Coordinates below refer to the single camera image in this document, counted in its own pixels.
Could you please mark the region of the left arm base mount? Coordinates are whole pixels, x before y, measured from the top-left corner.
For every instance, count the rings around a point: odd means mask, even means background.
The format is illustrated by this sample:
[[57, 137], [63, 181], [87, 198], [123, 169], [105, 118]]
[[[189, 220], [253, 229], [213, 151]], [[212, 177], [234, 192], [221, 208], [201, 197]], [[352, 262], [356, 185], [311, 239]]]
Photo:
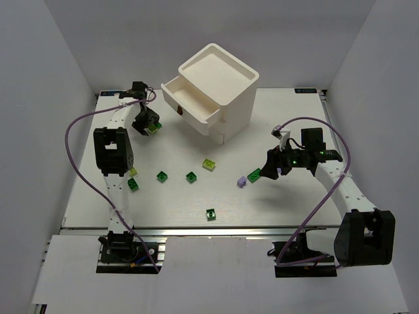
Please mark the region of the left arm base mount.
[[146, 241], [147, 250], [141, 242], [114, 242], [109, 244], [106, 237], [99, 237], [100, 250], [96, 273], [106, 274], [153, 274], [156, 275], [164, 261], [163, 243]]

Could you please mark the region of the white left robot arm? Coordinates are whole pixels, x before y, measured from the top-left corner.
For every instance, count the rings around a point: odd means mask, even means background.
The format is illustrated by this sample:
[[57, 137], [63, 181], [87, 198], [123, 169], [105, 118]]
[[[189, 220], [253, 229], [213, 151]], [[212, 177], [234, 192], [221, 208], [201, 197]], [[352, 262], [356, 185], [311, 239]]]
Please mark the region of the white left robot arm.
[[140, 135], [148, 136], [158, 130], [159, 115], [148, 107], [156, 98], [154, 90], [141, 81], [134, 81], [129, 90], [118, 93], [118, 108], [104, 127], [93, 132], [96, 165], [103, 175], [109, 210], [109, 234], [132, 235], [134, 227], [129, 210], [128, 180], [134, 166], [128, 129], [132, 127]]

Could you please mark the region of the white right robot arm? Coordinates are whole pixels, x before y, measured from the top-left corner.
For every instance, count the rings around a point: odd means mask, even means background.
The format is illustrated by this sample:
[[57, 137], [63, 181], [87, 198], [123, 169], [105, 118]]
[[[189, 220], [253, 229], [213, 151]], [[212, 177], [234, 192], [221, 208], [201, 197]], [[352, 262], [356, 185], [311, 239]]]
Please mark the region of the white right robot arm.
[[300, 148], [292, 148], [290, 134], [280, 126], [272, 130], [279, 144], [267, 152], [259, 175], [276, 180], [294, 168], [308, 170], [327, 190], [342, 222], [337, 228], [302, 228], [286, 254], [298, 252], [308, 260], [313, 260], [311, 253], [316, 258], [332, 256], [343, 267], [389, 264], [395, 233], [392, 212], [379, 210], [360, 191], [340, 154], [326, 148], [321, 128], [303, 129]]

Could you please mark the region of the lime lego brick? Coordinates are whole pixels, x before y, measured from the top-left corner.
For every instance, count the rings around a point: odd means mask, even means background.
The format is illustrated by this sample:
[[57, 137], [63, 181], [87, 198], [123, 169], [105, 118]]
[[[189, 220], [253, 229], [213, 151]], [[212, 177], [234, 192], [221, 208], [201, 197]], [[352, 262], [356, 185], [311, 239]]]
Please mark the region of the lime lego brick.
[[215, 168], [215, 162], [213, 160], [210, 160], [210, 159], [206, 158], [202, 162], [202, 167], [209, 170], [209, 171], [213, 171], [213, 169]]
[[137, 175], [137, 170], [133, 167], [131, 170], [130, 170], [130, 176], [131, 177], [134, 177], [134, 176], [136, 176]]
[[147, 129], [148, 129], [148, 132], [151, 134], [159, 130], [155, 124], [150, 125]]

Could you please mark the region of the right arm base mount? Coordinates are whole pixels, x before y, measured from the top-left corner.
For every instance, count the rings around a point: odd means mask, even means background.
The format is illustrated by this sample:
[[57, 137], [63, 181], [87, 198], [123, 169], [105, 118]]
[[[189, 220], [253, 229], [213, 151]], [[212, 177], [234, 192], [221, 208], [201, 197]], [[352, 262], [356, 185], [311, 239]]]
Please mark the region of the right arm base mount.
[[306, 245], [299, 245], [295, 242], [290, 244], [284, 253], [281, 263], [290, 266], [274, 266], [275, 278], [326, 278], [336, 277], [337, 269], [333, 256], [319, 259], [322, 254], [311, 251]]

